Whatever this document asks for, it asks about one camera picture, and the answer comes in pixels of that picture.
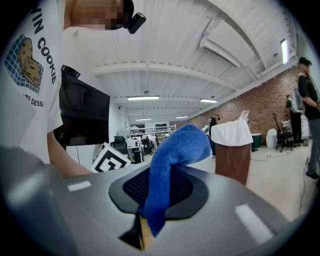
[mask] gray pants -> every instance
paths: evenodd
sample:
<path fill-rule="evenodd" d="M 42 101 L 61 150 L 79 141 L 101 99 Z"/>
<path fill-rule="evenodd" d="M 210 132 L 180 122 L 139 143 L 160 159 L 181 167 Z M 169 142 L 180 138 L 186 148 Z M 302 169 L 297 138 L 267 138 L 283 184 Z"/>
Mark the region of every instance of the gray pants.
<path fill-rule="evenodd" d="M 308 120 L 308 123 L 312 135 L 312 148 L 307 173 L 314 174 L 320 157 L 320 119 Z"/>

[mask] cable on floor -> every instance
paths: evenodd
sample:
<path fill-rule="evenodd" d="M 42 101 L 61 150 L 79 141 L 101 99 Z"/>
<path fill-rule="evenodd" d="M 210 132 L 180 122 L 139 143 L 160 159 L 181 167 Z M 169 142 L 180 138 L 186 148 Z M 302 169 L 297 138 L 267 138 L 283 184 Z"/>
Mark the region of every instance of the cable on floor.
<path fill-rule="evenodd" d="M 306 158 L 305 165 L 304 165 L 303 172 L 302 172 L 303 190 L 302 190 L 301 199 L 300 199 L 300 216 L 301 216 L 301 209 L 302 209 L 302 200 L 304 198 L 304 194 L 305 194 L 305 191 L 306 191 L 305 169 L 306 169 L 308 160 L 309 160 L 309 157 Z"/>
<path fill-rule="evenodd" d="M 79 164 L 80 164 L 78 146 L 75 146 L 75 147 L 76 147 L 76 152 L 77 152 L 77 154 L 78 154 L 78 161 L 79 161 Z"/>
<path fill-rule="evenodd" d="M 287 152 L 286 154 L 281 154 L 281 155 L 277 155 L 277 156 L 273 156 L 273 155 L 268 155 L 267 157 L 266 157 L 266 159 L 264 159 L 264 160 L 261 160 L 261 159 L 253 159 L 253 158 L 251 158 L 251 160 L 253 160 L 253 161 L 257 161 L 257 162 L 264 162 L 264 161 L 267 161 L 267 160 L 269 160 L 269 158 L 280 158 L 280 157 L 285 157 L 285 156 L 287 156 L 287 155 L 289 155 L 289 154 L 291 154 L 292 153 L 292 151 L 290 151 L 290 152 Z"/>

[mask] standing person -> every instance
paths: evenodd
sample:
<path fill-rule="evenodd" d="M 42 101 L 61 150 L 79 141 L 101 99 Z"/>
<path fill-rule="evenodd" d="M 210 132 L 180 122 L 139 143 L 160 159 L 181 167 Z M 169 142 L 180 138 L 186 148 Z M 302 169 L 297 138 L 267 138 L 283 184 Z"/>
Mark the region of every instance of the standing person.
<path fill-rule="evenodd" d="M 211 140 L 211 128 L 213 126 L 217 125 L 217 120 L 216 120 L 215 116 L 217 116 L 218 120 L 220 120 L 220 117 L 218 114 L 214 114 L 208 120 L 209 139 L 210 139 L 210 145 L 211 145 L 211 150 L 212 150 L 212 158 L 216 158 L 216 145 L 215 145 L 215 142 Z"/>
<path fill-rule="evenodd" d="M 1 146 L 19 147 L 64 177 L 92 173 L 68 155 L 53 132 L 63 124 L 62 32 L 69 27 L 117 29 L 129 24 L 133 12 L 132 0 L 42 0 L 33 6 L 1 56 Z"/>
<path fill-rule="evenodd" d="M 293 146 L 300 147 L 302 143 L 302 129 L 301 129 L 301 112 L 296 110 L 291 95 L 286 96 L 286 112 L 291 119 Z"/>
<path fill-rule="evenodd" d="M 311 61 L 305 57 L 299 59 L 301 73 L 298 77 L 298 90 L 305 106 L 305 116 L 308 118 L 309 129 L 312 135 L 311 156 L 306 175 L 312 179 L 318 179 L 316 173 L 317 162 L 320 156 L 320 106 L 319 96 L 310 77 Z"/>

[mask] cookie graphic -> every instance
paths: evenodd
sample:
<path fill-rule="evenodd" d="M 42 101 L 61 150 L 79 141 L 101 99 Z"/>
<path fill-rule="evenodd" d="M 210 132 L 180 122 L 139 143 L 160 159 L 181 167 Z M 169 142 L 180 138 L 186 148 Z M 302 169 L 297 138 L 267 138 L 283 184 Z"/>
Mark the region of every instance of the cookie graphic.
<path fill-rule="evenodd" d="M 30 38 L 26 38 L 19 49 L 18 59 L 21 64 L 22 70 L 25 68 L 25 63 L 28 58 L 32 58 L 33 46 Z"/>
<path fill-rule="evenodd" d="M 41 69 L 38 63 L 28 57 L 24 63 L 23 75 L 33 86 L 38 87 L 41 78 Z"/>

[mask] blue towel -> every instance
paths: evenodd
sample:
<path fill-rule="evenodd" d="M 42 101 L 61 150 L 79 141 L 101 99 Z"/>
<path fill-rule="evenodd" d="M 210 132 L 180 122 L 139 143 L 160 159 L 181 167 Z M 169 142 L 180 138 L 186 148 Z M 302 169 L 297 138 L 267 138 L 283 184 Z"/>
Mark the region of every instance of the blue towel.
<path fill-rule="evenodd" d="M 149 173 L 149 193 L 140 208 L 155 237 L 165 224 L 170 207 L 170 170 L 172 165 L 189 165 L 210 156 L 207 135 L 187 124 L 166 138 L 153 155 Z"/>

